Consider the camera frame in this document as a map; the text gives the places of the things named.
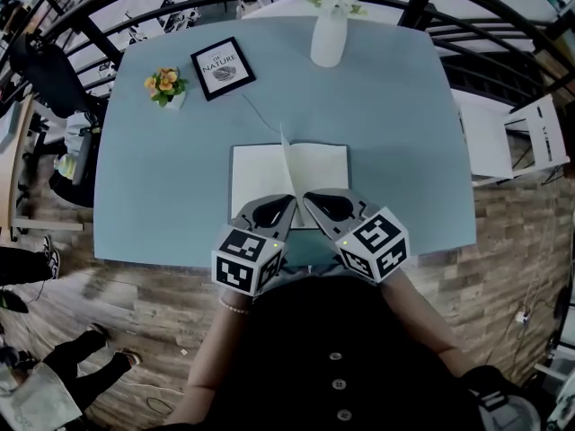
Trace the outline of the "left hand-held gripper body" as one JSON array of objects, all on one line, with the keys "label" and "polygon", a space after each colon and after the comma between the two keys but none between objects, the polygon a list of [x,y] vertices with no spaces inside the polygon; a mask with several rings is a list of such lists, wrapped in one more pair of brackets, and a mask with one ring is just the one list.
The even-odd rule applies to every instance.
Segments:
[{"label": "left hand-held gripper body", "polygon": [[224,225],[211,253],[213,283],[256,296],[280,270],[286,244],[277,239]]}]

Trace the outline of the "grey notebook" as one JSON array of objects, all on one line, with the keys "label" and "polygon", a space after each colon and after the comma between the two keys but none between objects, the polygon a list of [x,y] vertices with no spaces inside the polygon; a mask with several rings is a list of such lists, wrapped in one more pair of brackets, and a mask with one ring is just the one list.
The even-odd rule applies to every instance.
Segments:
[{"label": "grey notebook", "polygon": [[291,226],[316,230],[318,226],[304,206],[304,194],[350,187],[349,144],[335,136],[297,136],[281,127],[270,144],[234,146],[230,161],[232,218],[257,198],[292,195],[296,198],[296,213]]}]

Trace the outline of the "person's right forearm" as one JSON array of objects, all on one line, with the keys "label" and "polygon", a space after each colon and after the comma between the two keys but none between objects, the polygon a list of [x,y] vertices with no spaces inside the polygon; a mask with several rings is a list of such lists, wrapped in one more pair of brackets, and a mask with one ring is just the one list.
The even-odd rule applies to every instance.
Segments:
[{"label": "person's right forearm", "polygon": [[461,354],[454,332],[444,318],[398,268],[379,285],[381,294],[408,333],[440,356]]}]

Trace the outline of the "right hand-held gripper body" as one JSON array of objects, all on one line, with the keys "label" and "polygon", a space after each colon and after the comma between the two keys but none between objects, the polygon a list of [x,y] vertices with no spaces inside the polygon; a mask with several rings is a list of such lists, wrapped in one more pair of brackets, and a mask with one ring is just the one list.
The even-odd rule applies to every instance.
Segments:
[{"label": "right hand-held gripper body", "polygon": [[410,257],[409,234],[383,207],[334,243],[344,266],[381,283]]}]

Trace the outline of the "light wooden desk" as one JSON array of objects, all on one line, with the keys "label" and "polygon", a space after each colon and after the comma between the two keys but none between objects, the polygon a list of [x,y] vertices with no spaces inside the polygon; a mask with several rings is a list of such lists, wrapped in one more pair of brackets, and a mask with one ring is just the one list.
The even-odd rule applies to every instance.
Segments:
[{"label": "light wooden desk", "polygon": [[59,222],[29,218],[17,214],[18,181],[23,169],[25,139],[34,114],[64,127],[66,121],[28,95],[18,102],[12,139],[0,152],[0,237],[17,242],[29,230],[82,232],[84,223]]}]

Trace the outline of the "white cloth bundle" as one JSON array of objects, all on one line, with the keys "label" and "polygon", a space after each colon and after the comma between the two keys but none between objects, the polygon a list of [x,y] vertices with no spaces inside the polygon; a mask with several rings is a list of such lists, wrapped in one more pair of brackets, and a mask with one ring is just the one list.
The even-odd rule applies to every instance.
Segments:
[{"label": "white cloth bundle", "polygon": [[76,113],[66,120],[64,144],[66,150],[54,160],[55,171],[78,186],[87,169],[88,158],[101,128],[86,113]]}]

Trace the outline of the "black picture frame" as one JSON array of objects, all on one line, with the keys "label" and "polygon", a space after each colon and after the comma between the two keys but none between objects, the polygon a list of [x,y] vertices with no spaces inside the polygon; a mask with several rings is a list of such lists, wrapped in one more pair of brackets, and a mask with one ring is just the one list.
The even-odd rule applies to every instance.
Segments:
[{"label": "black picture frame", "polygon": [[256,80],[235,37],[197,51],[190,59],[207,101]]}]

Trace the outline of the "black office chair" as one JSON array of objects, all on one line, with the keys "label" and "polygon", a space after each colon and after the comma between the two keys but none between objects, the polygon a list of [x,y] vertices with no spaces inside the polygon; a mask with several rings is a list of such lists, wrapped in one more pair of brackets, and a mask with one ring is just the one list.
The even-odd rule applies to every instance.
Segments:
[{"label": "black office chair", "polygon": [[[90,120],[97,123],[102,133],[107,102],[86,92],[62,48],[53,44],[34,46],[30,35],[22,35],[15,41],[9,60],[12,70],[31,83],[42,105],[58,118],[66,121],[76,113],[89,114]],[[92,144],[87,169],[78,186],[59,175],[55,169],[49,179],[50,188],[69,203],[93,207],[101,133]],[[65,150],[64,142],[55,143],[49,145],[47,153],[58,157]]]}]

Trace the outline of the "small potted orange flowers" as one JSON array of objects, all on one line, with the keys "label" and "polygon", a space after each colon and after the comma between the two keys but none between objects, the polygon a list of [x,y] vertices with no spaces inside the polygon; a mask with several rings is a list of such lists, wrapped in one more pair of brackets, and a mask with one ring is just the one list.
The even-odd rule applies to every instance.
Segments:
[{"label": "small potted orange flowers", "polygon": [[145,80],[145,88],[161,108],[178,110],[185,100],[188,83],[178,68],[161,67]]}]

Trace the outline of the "black and grey bag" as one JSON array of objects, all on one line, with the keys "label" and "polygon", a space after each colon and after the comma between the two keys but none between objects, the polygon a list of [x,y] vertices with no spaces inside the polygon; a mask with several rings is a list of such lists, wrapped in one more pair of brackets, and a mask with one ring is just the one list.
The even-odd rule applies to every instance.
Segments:
[{"label": "black and grey bag", "polygon": [[496,367],[475,367],[460,380],[473,395],[482,431],[541,431],[533,403]]}]

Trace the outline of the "grey box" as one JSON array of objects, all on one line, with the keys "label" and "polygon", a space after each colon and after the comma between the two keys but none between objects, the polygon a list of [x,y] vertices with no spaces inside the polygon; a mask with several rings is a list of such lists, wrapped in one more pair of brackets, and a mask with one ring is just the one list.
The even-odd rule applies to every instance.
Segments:
[{"label": "grey box", "polygon": [[0,118],[0,152],[11,142],[15,135],[20,110],[20,103],[15,101]]}]

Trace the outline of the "white folding chair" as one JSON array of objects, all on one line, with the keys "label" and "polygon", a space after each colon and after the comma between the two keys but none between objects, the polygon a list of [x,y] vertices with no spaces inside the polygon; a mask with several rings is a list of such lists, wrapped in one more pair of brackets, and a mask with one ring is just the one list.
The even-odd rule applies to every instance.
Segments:
[{"label": "white folding chair", "polygon": [[[514,111],[506,103],[460,90],[452,91],[469,153],[473,183],[481,187],[543,170],[556,170],[571,161],[550,94]],[[513,163],[509,138],[528,142],[525,154],[533,161],[520,169]]]}]

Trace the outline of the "light blue table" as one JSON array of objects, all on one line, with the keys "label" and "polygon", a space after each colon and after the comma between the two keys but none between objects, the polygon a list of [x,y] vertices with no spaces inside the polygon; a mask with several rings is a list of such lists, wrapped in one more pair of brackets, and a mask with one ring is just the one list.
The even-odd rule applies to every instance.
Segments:
[{"label": "light blue table", "polygon": [[[310,58],[315,20],[211,23],[127,48],[98,155],[93,247],[98,259],[206,267],[229,218],[230,154],[270,144],[264,118],[297,136],[349,144],[350,185],[388,207],[421,255],[476,240],[469,157],[457,108],[428,34],[353,20],[341,62]],[[256,80],[207,101],[190,55],[235,37]],[[178,110],[150,98],[161,67],[189,81]]]}]

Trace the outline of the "person's light jeans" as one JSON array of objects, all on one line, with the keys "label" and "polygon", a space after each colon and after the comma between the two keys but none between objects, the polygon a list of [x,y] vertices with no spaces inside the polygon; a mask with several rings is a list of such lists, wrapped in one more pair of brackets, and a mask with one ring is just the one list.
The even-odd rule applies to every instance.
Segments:
[{"label": "person's light jeans", "polygon": [[297,267],[284,266],[278,273],[278,278],[284,281],[295,281],[307,277],[358,277],[358,274],[340,263]]}]

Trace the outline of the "person's black buttoned shirt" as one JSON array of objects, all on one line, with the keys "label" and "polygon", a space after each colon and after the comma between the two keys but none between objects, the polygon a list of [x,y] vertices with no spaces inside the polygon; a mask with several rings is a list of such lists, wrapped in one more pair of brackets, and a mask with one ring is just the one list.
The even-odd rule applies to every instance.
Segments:
[{"label": "person's black buttoned shirt", "polygon": [[253,298],[218,388],[147,431],[482,431],[461,377],[377,287],[308,277]]}]

